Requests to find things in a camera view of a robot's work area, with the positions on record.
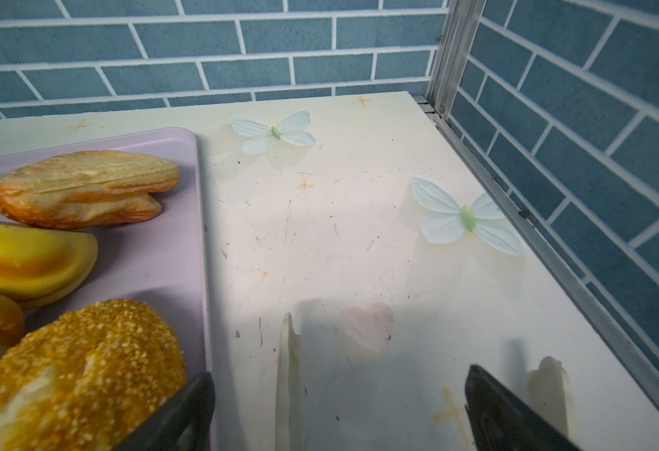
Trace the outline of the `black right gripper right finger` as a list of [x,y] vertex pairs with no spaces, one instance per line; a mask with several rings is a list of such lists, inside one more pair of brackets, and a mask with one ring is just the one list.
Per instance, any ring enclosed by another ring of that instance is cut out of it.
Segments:
[[470,366],[465,395],[479,450],[577,449],[560,430],[479,365]]

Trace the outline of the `lilac plastic tray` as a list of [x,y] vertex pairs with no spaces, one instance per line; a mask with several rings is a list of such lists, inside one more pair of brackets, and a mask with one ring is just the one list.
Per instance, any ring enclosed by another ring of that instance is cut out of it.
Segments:
[[[180,168],[181,181],[171,191],[153,195],[161,204],[162,212],[152,220],[61,230],[94,235],[99,246],[98,259],[86,280],[67,297],[30,310],[20,306],[25,318],[25,336],[67,312],[94,303],[108,300],[145,303],[152,306],[177,335],[188,383],[197,374],[210,372],[203,249],[205,224],[201,213],[197,140],[187,130],[165,129],[46,148],[0,157],[0,177],[51,157],[86,150],[118,150],[171,160]],[[1,213],[0,224],[30,227]]]

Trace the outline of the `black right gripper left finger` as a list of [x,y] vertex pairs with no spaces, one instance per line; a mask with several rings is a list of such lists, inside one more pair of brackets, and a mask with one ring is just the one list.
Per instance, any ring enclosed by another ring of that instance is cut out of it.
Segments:
[[202,372],[117,445],[116,450],[209,450],[216,407],[210,372]]

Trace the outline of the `sesame seeded oval bread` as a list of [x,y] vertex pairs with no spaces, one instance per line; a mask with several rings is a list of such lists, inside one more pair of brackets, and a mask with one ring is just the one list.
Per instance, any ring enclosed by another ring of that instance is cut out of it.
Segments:
[[145,303],[67,312],[0,358],[0,450],[112,450],[186,384],[177,335]]

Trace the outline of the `yellow half-moon bread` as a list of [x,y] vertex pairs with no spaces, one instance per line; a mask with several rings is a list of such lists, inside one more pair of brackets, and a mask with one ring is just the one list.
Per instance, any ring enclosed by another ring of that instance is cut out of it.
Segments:
[[86,280],[98,253],[90,233],[0,224],[0,295],[25,310],[56,303]]

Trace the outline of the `long brown pastry bread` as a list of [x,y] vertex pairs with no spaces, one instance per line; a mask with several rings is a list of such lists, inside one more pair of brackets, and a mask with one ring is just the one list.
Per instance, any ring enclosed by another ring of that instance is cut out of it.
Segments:
[[59,155],[0,177],[0,213],[42,229],[135,224],[162,212],[154,194],[181,181],[177,163],[118,150]]

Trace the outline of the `aluminium corner post right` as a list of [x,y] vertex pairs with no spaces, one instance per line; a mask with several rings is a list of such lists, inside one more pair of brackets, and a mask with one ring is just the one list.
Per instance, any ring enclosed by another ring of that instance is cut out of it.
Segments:
[[462,80],[485,0],[453,0],[440,36],[426,99],[447,120]]

